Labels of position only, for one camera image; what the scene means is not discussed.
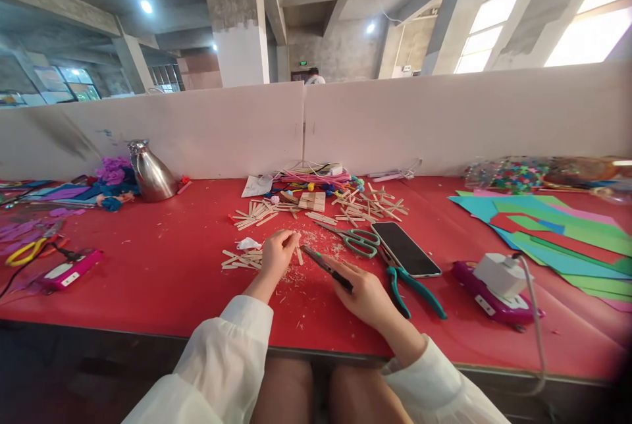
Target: pink pipe cleaner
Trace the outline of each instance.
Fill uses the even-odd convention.
[[[305,182],[309,184],[332,184],[336,189],[343,189],[344,185],[349,183],[351,176],[349,174],[340,174],[337,176],[317,176],[314,174],[294,174],[289,171],[283,171],[283,176],[276,176],[275,180],[283,180],[285,182]]]

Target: white plug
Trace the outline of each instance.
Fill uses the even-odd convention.
[[[498,296],[512,299],[527,286],[527,273],[518,265],[519,253],[514,256],[487,253],[474,268],[474,276]]]

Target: hand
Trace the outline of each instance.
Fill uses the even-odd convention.
[[[397,319],[400,314],[377,276],[352,264],[341,263],[331,256],[323,257],[354,287],[353,292],[348,292],[338,281],[333,280],[336,295],[358,319],[380,333],[385,325]]]
[[[291,230],[280,230],[267,238],[263,244],[261,272],[280,279],[290,264],[300,238],[300,233]]]

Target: white paper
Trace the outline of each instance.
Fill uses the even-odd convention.
[[[256,197],[259,195],[267,194],[272,190],[272,178],[271,177],[254,177],[248,176],[246,181],[246,187],[242,192],[242,198],[244,197]]]
[[[249,236],[246,236],[243,240],[237,243],[238,250],[252,250],[253,248],[255,250],[260,250],[261,244],[257,243],[255,240],[253,240]]]

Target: person's left hand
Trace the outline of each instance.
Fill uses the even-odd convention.
[[[280,230],[266,239],[263,243],[261,272],[281,278],[290,264],[300,238],[299,232]]]

